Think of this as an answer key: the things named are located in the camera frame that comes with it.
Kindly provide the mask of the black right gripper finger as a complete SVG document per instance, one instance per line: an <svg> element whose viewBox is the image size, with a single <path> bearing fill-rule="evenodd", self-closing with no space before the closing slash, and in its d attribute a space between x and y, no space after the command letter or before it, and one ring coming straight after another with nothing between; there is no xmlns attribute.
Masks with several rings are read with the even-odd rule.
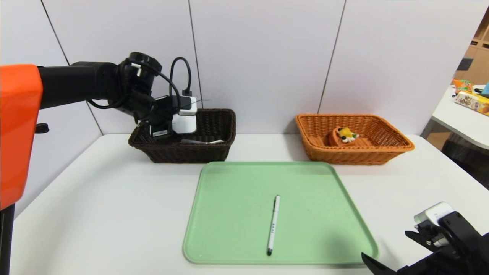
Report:
<svg viewBox="0 0 489 275"><path fill-rule="evenodd" d="M431 240L427 239L425 236L421 235L418 232L406 230L405 236L423 246L424 248L437 248L435 245L433 245L433 242L431 242Z"/></svg>
<svg viewBox="0 0 489 275"><path fill-rule="evenodd" d="M387 267L386 265L380 263L376 259L368 256L365 253L361 253L361 258L365 266L372 272L374 275L396 275L397 272Z"/></svg>

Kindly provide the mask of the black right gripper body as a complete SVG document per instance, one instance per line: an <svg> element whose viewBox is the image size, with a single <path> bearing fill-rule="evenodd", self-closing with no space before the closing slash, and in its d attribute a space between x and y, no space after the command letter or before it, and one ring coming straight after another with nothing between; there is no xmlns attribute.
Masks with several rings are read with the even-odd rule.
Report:
<svg viewBox="0 0 489 275"><path fill-rule="evenodd" d="M430 250L432 254L405 266L397 271L397 275L488 275L488 233L477 239L476 248L470 254L451 257L447 253L452 247L436 247L430 241L414 240Z"/></svg>

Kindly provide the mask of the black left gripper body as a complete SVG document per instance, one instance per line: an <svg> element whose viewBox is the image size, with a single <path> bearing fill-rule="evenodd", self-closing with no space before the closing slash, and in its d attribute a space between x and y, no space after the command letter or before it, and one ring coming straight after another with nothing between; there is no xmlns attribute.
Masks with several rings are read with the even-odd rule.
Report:
<svg viewBox="0 0 489 275"><path fill-rule="evenodd" d="M150 117L149 135L155 140L173 136L173 115Z"/></svg>

